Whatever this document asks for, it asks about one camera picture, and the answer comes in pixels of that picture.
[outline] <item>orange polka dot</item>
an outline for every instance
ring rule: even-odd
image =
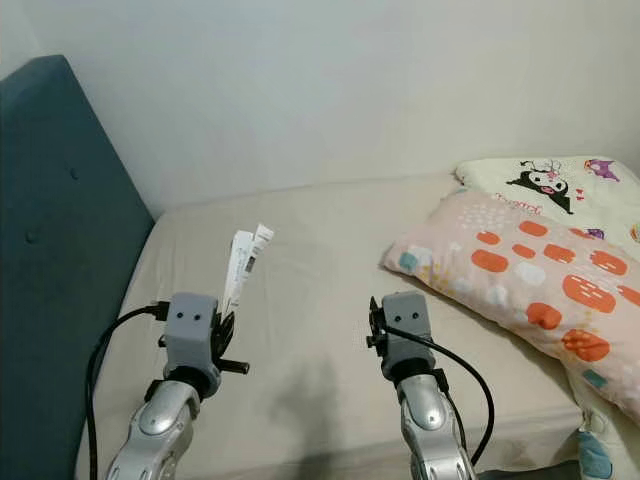
[[[585,332],[584,330],[569,330],[562,337],[564,348],[584,360],[585,362],[597,362],[602,360],[611,351],[611,345],[606,340]]]
[[[625,287],[624,285],[620,285],[618,287],[618,292],[620,292],[620,295],[629,300],[631,303],[635,303],[640,307],[640,292],[634,290],[633,288]]]
[[[509,266],[509,260],[502,255],[487,252],[486,250],[476,250],[471,255],[474,265],[494,273],[504,272]]]
[[[588,233],[584,233],[579,228],[570,228],[569,231],[571,233],[574,233],[574,234],[578,235],[579,237],[582,237],[582,238],[588,238],[589,240],[593,240],[594,239],[593,236],[589,235]]]
[[[549,229],[544,225],[540,225],[536,222],[531,222],[529,220],[525,220],[522,222],[518,228],[522,230],[524,233],[528,233],[529,235],[533,235],[534,237],[542,237],[547,234]]]
[[[519,243],[516,243],[513,247],[511,247],[511,249],[524,258],[533,258],[536,256],[535,250],[532,250],[529,247],[525,247],[524,245],[520,245]]]
[[[553,243],[549,243],[544,247],[544,254],[551,260],[555,260],[560,263],[571,263],[576,256],[573,250],[554,245]]]
[[[480,232],[476,235],[476,238],[489,245],[497,245],[500,243],[500,237],[493,232]]]
[[[606,270],[609,273],[616,275],[624,275],[627,272],[627,264],[620,260],[618,257],[603,252],[602,250],[596,250],[591,254],[591,263]]]
[[[540,325],[545,330],[553,330],[560,324],[562,314],[546,303],[532,303],[527,308],[529,323]]]
[[[571,300],[602,313],[611,313],[616,306],[613,295],[576,275],[564,277],[562,289]]]

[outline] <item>black wire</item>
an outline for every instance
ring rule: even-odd
[[[458,407],[456,407],[456,404],[453,401],[453,398],[451,398],[451,395],[449,395],[449,392],[444,392],[444,396],[447,397],[447,400],[449,400],[449,403],[451,404],[451,407],[453,408],[453,413],[455,414],[456,422],[458,423],[458,431],[460,432],[460,445],[462,445],[462,448],[466,452],[467,451],[467,436],[464,433],[464,425],[462,425],[462,417],[460,417],[460,412],[458,411]]]
[[[429,340],[425,340],[422,337],[418,337],[417,335],[407,333],[403,330],[398,330],[397,328],[390,327],[388,325],[384,327],[384,330],[386,330],[387,333],[397,335],[398,337],[404,338],[406,340],[411,340],[412,342],[420,343],[421,345],[431,348],[436,352],[440,352],[441,354],[449,357],[451,360],[460,364],[466,371],[468,371],[473,376],[473,378],[475,378],[478,381],[478,383],[480,384],[480,387],[482,388],[482,391],[484,392],[484,396],[487,399],[489,418],[487,420],[487,428],[485,429],[484,434],[482,435],[482,439],[478,444],[478,448],[476,448],[476,451],[473,453],[471,457],[471,463],[475,465],[478,459],[480,458],[480,455],[482,455],[482,452],[484,452],[484,449],[487,446],[487,443],[489,443],[489,439],[491,438],[491,433],[493,432],[495,408],[493,405],[493,397],[491,396],[491,391],[489,390],[489,386],[487,385],[487,382],[484,381],[484,378],[482,378],[482,375],[480,375],[478,371],[475,368],[473,368],[464,358],[459,357],[452,351],[447,350],[446,348],[438,345],[437,343],[430,342]]]
[[[107,345],[109,345],[109,340],[111,340],[111,335],[113,335],[115,329],[130,318],[144,313],[155,314],[157,313],[157,307],[155,305],[150,305],[147,307],[137,308],[126,313],[109,325],[109,327],[100,336],[100,340],[98,340],[98,343],[94,347],[91,357],[89,358],[89,363],[87,364],[84,384],[84,408],[87,414],[87,434],[89,437],[90,480],[98,480],[98,442],[96,440],[96,418],[93,411],[93,390],[95,388],[96,369],[99,368],[100,365],[96,365],[96,363],[98,361],[98,357],[100,357],[100,353],[107,348]]]

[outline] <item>white wall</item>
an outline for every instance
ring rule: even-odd
[[[42,49],[24,14],[21,0],[0,3],[0,79],[6,77]]]
[[[156,214],[489,155],[640,171],[637,0],[23,1]]]

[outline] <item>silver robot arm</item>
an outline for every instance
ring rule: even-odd
[[[458,441],[451,403],[440,390],[431,351],[415,342],[386,333],[387,322],[397,329],[431,340],[427,305],[415,292],[387,295],[378,308],[371,299],[369,347],[382,357],[382,373],[394,382],[401,411],[402,435],[411,450],[414,480],[476,480],[471,462]]]
[[[164,380],[155,380],[129,426],[107,480],[172,480],[191,444],[200,403],[220,386],[221,371],[246,374],[249,364],[221,358],[233,336],[234,316],[220,321],[213,297],[178,293],[169,305]]]

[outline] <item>fabric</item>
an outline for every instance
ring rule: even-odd
[[[0,478],[72,478],[86,362],[153,220],[64,57],[0,97]]]
[[[604,157],[499,158],[460,164],[465,186],[577,227],[640,257],[640,180]]]
[[[640,264],[478,191],[443,200],[388,268],[517,333],[640,423]]]
[[[221,296],[231,239],[262,222],[275,231],[248,279],[224,373],[203,403],[181,479],[406,480],[408,450],[393,384],[367,349],[369,298],[419,288],[379,267],[399,231],[425,220],[459,184],[451,175],[345,183],[253,195],[163,215],[132,279],[123,312],[174,292]],[[580,409],[559,362],[447,299],[425,291],[434,338],[490,385],[496,427],[479,471],[526,470],[577,459]],[[111,342],[96,392],[102,473],[131,415],[166,361],[164,325],[132,320]],[[437,356],[470,447],[482,436],[482,391]],[[86,478],[87,450],[78,456]]]

